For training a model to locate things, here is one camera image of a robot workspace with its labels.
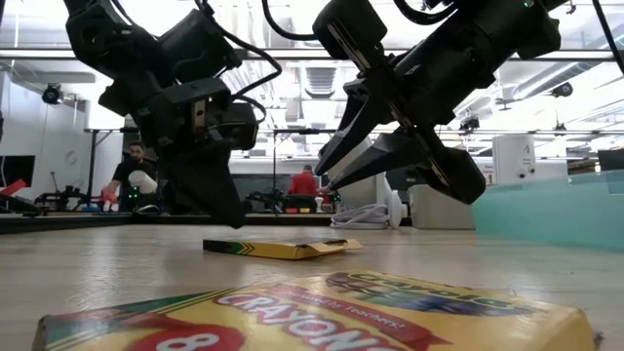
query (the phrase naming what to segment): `black cable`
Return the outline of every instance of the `black cable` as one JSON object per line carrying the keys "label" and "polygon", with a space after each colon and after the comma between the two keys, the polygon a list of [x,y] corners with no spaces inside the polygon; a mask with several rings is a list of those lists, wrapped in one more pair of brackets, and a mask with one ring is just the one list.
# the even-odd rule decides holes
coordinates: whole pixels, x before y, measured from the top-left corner
{"label": "black cable", "polygon": [[239,92],[237,92],[236,94],[234,94],[232,97],[234,99],[243,96],[244,94],[248,93],[249,91],[263,85],[266,84],[270,81],[272,81],[273,79],[277,78],[280,76],[280,74],[282,74],[283,69],[282,69],[282,65],[280,65],[280,63],[278,61],[276,61],[272,56],[268,55],[265,51],[255,47],[252,44],[246,43],[244,41],[242,41],[241,39],[239,39],[236,35],[228,32],[227,30],[223,29],[220,25],[218,25],[218,23],[215,23],[215,25],[221,30],[221,32],[223,33],[223,36],[226,37],[227,39],[231,40],[234,44],[240,46],[243,49],[249,50],[254,54],[257,54],[258,56],[260,56],[263,59],[266,59],[272,66],[273,68],[275,68],[275,72],[262,77],[260,79],[258,79],[257,81],[249,84],[247,87],[241,89]]}
{"label": "black cable", "polygon": [[412,22],[421,25],[435,24],[447,18],[448,16],[450,16],[450,14],[457,10],[456,2],[453,2],[448,7],[436,14],[427,14],[417,11],[413,9],[410,5],[408,5],[406,0],[394,0],[394,4],[397,6],[399,11],[401,11],[401,14],[403,14],[403,16],[405,16],[408,20],[411,20]]}
{"label": "black cable", "polygon": [[601,27],[603,28],[604,37],[606,38],[606,42],[608,46],[611,48],[613,52],[613,58],[617,65],[620,67],[622,74],[624,74],[624,60],[620,55],[619,50],[617,50],[617,45],[615,44],[615,40],[613,40],[613,34],[611,33],[611,28],[608,26],[608,22],[606,21],[605,13],[603,12],[603,7],[601,6],[601,2],[599,0],[592,0],[592,4],[594,4],[594,9],[596,10],[596,16],[598,16],[598,21],[601,23]]}
{"label": "black cable", "polygon": [[128,22],[131,25],[135,25],[138,26],[137,23],[130,17],[128,16],[128,13],[126,12],[126,9],[124,9],[123,6],[121,6],[121,3],[119,2],[119,0],[111,0],[111,2],[113,3],[113,5],[117,8],[117,11],[119,11],[119,13],[126,18],[126,20],[128,20]]}
{"label": "black cable", "polygon": [[266,18],[266,21],[269,23],[269,26],[271,27],[271,29],[275,30],[275,32],[278,33],[280,36],[286,39],[294,40],[294,41],[316,40],[316,35],[314,34],[295,34],[295,33],[287,32],[286,30],[282,29],[280,25],[271,16],[271,11],[269,10],[269,0],[262,0],[262,12],[264,13],[264,17]]}
{"label": "black cable", "polygon": [[251,97],[245,97],[245,96],[236,97],[235,99],[238,99],[240,101],[244,101],[244,102],[252,105],[253,107],[257,108],[258,110],[260,110],[260,112],[262,112],[262,119],[257,120],[258,124],[260,124],[260,123],[264,122],[264,120],[266,120],[266,108],[264,106],[262,106],[262,104],[260,102],[256,101],[255,99],[253,99]]}

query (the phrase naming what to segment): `teal panel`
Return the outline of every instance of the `teal panel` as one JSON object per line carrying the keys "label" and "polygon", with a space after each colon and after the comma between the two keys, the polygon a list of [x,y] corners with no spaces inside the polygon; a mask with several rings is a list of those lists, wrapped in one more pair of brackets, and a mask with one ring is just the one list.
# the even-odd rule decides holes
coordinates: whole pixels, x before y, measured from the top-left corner
{"label": "teal panel", "polygon": [[472,210],[480,235],[624,250],[624,171],[496,185]]}

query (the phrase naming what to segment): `ceiling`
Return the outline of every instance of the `ceiling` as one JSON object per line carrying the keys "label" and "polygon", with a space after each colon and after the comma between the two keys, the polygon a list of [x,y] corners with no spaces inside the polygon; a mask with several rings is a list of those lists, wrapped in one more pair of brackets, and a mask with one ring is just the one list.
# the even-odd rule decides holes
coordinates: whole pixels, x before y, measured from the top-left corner
{"label": "ceiling", "polygon": [[[151,33],[159,35],[190,11],[191,0],[122,0],[129,15]],[[271,0],[276,21],[296,32],[310,32],[311,23],[327,1]],[[391,0],[372,0],[388,27],[383,40],[386,49],[406,49],[417,44],[434,26],[418,26],[403,18]],[[266,24],[259,0],[214,0],[215,18],[225,29],[260,48],[297,50],[293,43],[276,35]],[[409,1],[418,8],[420,1]],[[624,43],[624,0],[602,1],[614,37]],[[590,0],[575,0],[576,10],[567,14],[569,5],[551,16],[561,21],[562,49],[605,49],[605,39]],[[64,23],[67,12],[62,0],[7,0],[0,28],[2,48],[68,49]],[[624,80],[615,63],[509,61],[496,73],[496,82],[476,91],[457,108],[457,118],[442,130],[457,130],[462,119],[478,117],[482,130],[552,130],[557,121],[569,130],[624,130]],[[2,62],[14,80],[32,89],[47,83],[61,83],[70,96],[97,100],[107,77],[75,60],[18,60]],[[357,69],[344,61],[283,60],[284,74],[249,93],[269,107],[269,118],[261,125],[256,150],[245,155],[268,157],[273,153],[273,129],[334,129],[344,110],[346,95],[341,86],[355,78]],[[246,61],[223,80],[232,91],[271,72],[260,61]],[[572,97],[554,98],[550,90],[569,82]],[[392,131],[393,124],[377,132]],[[447,145],[463,144],[473,154],[486,155],[494,135],[459,136],[444,134]],[[278,136],[279,156],[316,155],[329,135]],[[538,156],[591,155],[600,148],[624,145],[621,136],[541,136],[536,142]]]}

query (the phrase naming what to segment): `number 8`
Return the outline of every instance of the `number 8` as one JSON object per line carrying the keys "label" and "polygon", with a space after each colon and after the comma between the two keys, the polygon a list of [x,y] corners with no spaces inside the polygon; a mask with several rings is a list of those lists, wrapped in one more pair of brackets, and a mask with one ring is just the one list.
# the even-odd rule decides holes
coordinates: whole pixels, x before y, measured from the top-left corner
{"label": "number 8", "polygon": [[189,337],[177,337],[165,340],[156,346],[156,351],[194,351],[200,347],[213,346],[218,343],[218,341],[218,335],[201,333]]}

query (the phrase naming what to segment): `man with beard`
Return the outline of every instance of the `man with beard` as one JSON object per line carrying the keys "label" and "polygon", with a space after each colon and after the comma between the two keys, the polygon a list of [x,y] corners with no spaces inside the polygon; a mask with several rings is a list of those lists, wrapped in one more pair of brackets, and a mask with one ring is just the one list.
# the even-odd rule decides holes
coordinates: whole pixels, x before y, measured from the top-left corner
{"label": "man with beard", "polygon": [[116,200],[114,194],[121,186],[121,200],[119,201],[119,212],[131,212],[137,201],[131,199],[127,194],[133,193],[128,177],[134,171],[143,171],[146,175],[156,180],[156,169],[144,160],[145,145],[142,141],[130,143],[130,158],[117,165],[115,174],[110,183],[103,189],[103,194],[108,200]]}

